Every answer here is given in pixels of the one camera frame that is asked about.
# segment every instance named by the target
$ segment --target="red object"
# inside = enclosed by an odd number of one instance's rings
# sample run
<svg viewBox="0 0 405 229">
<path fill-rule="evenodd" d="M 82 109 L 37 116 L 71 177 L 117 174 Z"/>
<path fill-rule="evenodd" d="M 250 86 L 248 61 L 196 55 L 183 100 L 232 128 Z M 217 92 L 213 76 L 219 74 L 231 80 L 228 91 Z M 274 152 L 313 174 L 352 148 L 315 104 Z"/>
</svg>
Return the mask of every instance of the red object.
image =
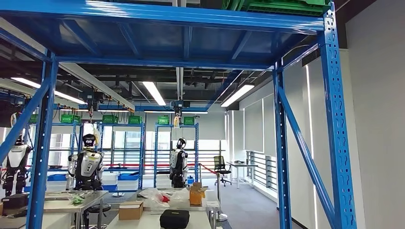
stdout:
<svg viewBox="0 0 405 229">
<path fill-rule="evenodd" d="M 169 198 L 167 198 L 167 197 L 163 196 L 163 200 L 162 200 L 162 202 L 167 203 L 168 201 L 169 201 Z"/>
</svg>

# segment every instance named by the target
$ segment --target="green plastic crate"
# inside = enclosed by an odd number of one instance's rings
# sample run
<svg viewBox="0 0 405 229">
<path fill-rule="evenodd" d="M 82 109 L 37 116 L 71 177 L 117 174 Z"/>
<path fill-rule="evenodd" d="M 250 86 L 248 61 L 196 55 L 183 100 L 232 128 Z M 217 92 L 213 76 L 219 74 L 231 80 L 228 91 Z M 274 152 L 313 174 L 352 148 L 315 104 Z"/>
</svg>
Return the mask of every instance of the green plastic crate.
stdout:
<svg viewBox="0 0 405 229">
<path fill-rule="evenodd" d="M 184 117 L 183 125 L 194 125 L 194 117 Z"/>
<path fill-rule="evenodd" d="M 130 116 L 128 119 L 128 124 L 141 124 L 142 117 L 141 116 Z"/>
<path fill-rule="evenodd" d="M 73 123 L 76 120 L 78 123 L 80 122 L 80 116 L 73 115 L 73 114 L 63 114 L 61 115 L 61 123 Z"/>
<path fill-rule="evenodd" d="M 231 0 L 228 10 L 320 16 L 329 9 L 330 0 Z"/>
<path fill-rule="evenodd" d="M 28 123 L 37 123 L 37 121 L 38 121 L 38 115 L 32 114 Z"/>
<path fill-rule="evenodd" d="M 103 115 L 103 123 L 118 123 L 118 117 L 115 115 Z"/>
<path fill-rule="evenodd" d="M 167 115 L 159 116 L 158 117 L 158 124 L 159 125 L 168 125 L 170 123 L 170 118 Z"/>
</svg>

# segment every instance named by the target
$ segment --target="humanoid robot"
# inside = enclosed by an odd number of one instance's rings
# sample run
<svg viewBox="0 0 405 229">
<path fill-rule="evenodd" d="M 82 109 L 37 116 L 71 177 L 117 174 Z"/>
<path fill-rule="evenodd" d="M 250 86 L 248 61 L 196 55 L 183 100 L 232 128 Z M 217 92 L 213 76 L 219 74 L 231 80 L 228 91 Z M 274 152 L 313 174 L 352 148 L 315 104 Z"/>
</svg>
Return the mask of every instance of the humanoid robot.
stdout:
<svg viewBox="0 0 405 229">
<path fill-rule="evenodd" d="M 11 116 L 11 126 L 13 127 L 17 121 L 16 114 Z M 23 142 L 22 133 L 18 136 L 14 146 L 7 154 L 7 158 L 3 163 L 3 167 L 6 168 L 6 172 L 2 174 L 1 180 L 3 183 L 3 189 L 6 191 L 6 196 L 11 196 L 14 177 L 16 177 L 15 193 L 21 194 L 23 188 L 27 184 L 28 170 L 26 168 L 28 161 L 28 154 L 31 152 L 31 147 Z"/>
<path fill-rule="evenodd" d="M 170 153 L 170 180 L 173 187 L 185 187 L 187 179 L 187 158 L 184 151 L 186 139 L 180 138 L 177 141 L 177 148 Z"/>
<path fill-rule="evenodd" d="M 94 150 L 95 142 L 95 135 L 83 136 L 85 149 L 77 155 L 69 156 L 66 190 L 103 190 L 101 176 L 104 153 Z"/>
</svg>

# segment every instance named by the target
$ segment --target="brown cardboard box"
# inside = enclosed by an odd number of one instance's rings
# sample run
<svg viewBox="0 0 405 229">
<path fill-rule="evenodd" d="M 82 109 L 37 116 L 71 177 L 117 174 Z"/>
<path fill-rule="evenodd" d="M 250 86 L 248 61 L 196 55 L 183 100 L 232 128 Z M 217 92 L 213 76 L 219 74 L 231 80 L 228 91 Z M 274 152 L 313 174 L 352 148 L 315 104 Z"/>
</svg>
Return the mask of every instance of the brown cardboard box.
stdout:
<svg viewBox="0 0 405 229">
<path fill-rule="evenodd" d="M 142 201 L 128 201 L 119 206 L 118 220 L 138 220 L 143 213 Z"/>
</svg>

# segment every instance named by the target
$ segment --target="stanchion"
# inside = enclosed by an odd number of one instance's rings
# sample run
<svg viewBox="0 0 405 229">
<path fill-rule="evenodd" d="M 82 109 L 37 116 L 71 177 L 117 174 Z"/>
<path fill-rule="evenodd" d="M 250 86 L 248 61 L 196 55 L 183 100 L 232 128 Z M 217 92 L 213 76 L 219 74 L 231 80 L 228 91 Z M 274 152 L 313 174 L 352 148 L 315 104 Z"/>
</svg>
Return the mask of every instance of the stanchion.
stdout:
<svg viewBox="0 0 405 229">
<path fill-rule="evenodd" d="M 219 211 L 216 213 L 216 221 L 222 222 L 228 219 L 228 216 L 224 213 L 221 213 L 221 185 L 220 185 L 220 174 L 216 173 L 216 179 L 218 181 L 218 185 L 216 186 L 218 202 L 219 202 Z"/>
</svg>

